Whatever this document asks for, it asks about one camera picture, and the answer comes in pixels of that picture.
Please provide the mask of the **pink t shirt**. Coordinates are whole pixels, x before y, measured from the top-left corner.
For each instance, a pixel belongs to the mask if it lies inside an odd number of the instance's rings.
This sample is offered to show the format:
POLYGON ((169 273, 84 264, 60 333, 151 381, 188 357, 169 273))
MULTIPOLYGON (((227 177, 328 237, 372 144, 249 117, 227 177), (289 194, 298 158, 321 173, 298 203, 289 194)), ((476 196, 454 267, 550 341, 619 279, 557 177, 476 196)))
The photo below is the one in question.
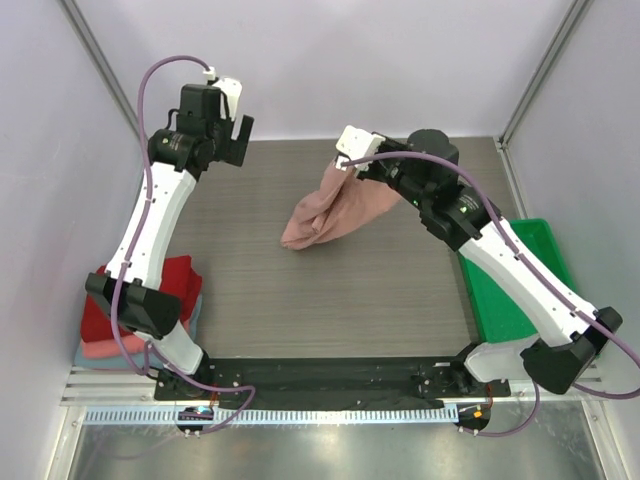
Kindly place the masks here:
POLYGON ((303 250, 344 237, 390 211, 401 196, 387 185, 361 180, 356 169, 331 163, 318 188, 294 207, 280 245, 303 250))

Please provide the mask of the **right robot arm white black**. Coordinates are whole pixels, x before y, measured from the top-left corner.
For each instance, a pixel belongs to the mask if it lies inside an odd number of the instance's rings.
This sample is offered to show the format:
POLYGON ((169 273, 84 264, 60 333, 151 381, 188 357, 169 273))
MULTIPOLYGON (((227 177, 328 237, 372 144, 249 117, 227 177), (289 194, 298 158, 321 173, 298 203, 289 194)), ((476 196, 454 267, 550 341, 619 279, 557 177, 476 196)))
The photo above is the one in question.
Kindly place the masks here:
POLYGON ((518 239, 511 224, 459 165, 459 150, 440 130, 404 141, 348 126, 336 143, 336 168, 389 187, 419 213, 426 230, 478 267, 514 302, 535 331, 522 339, 470 347, 451 370, 460 394, 528 376, 563 395, 576 387, 622 323, 563 283, 518 239))

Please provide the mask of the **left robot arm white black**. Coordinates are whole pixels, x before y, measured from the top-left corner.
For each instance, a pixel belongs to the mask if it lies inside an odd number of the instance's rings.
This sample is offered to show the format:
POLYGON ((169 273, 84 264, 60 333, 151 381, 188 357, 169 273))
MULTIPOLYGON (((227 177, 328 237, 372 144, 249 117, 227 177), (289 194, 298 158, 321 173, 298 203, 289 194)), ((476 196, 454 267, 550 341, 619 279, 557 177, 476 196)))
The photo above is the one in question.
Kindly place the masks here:
POLYGON ((241 92, 241 83, 229 77, 182 87, 168 126, 148 140, 150 170, 120 245, 104 272, 89 274, 85 282, 104 314, 181 371, 177 387, 193 400, 212 387, 207 355, 180 322, 180 299, 160 285, 176 223, 202 173, 212 162, 244 161, 254 120, 236 116, 241 92))

